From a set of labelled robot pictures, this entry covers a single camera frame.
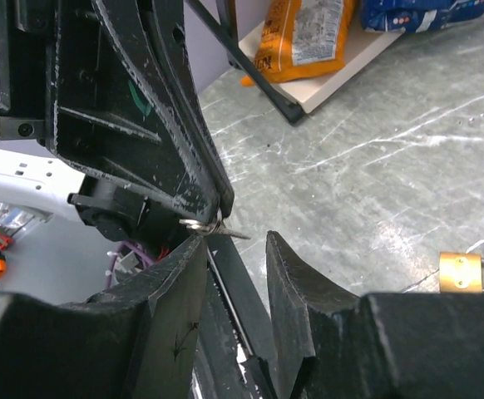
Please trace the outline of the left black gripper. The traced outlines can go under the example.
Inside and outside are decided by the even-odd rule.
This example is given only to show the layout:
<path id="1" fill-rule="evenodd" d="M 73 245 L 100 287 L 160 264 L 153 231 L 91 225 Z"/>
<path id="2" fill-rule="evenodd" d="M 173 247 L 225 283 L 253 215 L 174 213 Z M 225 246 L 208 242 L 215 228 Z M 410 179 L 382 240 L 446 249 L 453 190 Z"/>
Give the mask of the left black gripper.
<path id="1" fill-rule="evenodd" d="M 0 140 L 209 223 L 211 188 L 169 83 L 153 1 L 0 1 Z M 48 77 L 47 49 L 52 69 Z"/>

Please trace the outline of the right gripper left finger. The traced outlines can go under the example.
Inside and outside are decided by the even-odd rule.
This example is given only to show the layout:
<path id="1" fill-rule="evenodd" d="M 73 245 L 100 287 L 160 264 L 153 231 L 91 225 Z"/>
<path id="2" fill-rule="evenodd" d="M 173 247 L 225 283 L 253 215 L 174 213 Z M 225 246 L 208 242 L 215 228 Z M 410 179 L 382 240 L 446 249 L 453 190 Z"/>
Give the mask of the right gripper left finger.
<path id="1" fill-rule="evenodd" d="M 205 239 L 192 235 L 157 265 L 87 302 L 136 312 L 120 398 L 187 398 L 207 284 Z"/>

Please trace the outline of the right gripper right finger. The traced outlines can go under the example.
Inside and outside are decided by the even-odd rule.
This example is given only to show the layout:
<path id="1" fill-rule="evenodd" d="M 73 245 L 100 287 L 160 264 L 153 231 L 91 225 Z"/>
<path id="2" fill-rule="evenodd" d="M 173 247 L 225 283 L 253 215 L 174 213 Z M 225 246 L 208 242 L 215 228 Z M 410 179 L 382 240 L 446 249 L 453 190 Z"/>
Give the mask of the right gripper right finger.
<path id="1" fill-rule="evenodd" d="M 343 316 L 358 296 L 303 261 L 277 232 L 266 237 L 279 398 L 340 398 Z"/>

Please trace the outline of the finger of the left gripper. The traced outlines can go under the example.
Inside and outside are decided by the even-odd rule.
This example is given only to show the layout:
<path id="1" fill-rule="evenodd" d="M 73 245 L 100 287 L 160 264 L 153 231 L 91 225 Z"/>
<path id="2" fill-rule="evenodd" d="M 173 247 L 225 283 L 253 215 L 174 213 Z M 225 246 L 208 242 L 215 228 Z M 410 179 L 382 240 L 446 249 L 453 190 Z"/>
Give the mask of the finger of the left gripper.
<path id="1" fill-rule="evenodd" d="M 190 133 L 192 146 L 197 150 L 198 165 L 210 181 L 200 185 L 212 189 L 213 198 L 206 201 L 212 206 L 207 217 L 210 219 L 221 212 L 227 218 L 233 208 L 235 192 L 200 108 L 185 42 L 183 2 L 153 1 L 151 4 L 156 34 L 162 43 L 161 54 L 170 70 L 169 83 L 180 103 L 178 110 L 183 112 L 183 123 Z"/>

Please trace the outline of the small key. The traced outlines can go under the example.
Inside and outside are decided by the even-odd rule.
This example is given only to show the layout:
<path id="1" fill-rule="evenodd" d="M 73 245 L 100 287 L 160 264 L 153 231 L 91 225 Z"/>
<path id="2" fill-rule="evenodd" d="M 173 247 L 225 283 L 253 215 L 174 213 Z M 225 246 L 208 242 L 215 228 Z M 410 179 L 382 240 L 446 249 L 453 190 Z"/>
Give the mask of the small key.
<path id="1" fill-rule="evenodd" d="M 204 236 L 219 234 L 236 239 L 250 240 L 247 234 L 229 229 L 225 225 L 221 209 L 218 209 L 215 219 L 210 224 L 204 224 L 195 219 L 180 219 L 179 223 L 184 225 L 188 230 Z"/>

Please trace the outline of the short shackle brass padlock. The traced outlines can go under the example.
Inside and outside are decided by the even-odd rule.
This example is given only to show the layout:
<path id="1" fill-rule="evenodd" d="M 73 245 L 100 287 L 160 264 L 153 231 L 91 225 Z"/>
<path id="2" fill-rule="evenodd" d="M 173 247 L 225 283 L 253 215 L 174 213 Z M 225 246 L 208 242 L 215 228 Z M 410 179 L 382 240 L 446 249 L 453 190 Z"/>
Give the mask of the short shackle brass padlock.
<path id="1" fill-rule="evenodd" d="M 438 266 L 441 293 L 484 293 L 480 254 L 441 252 Z"/>

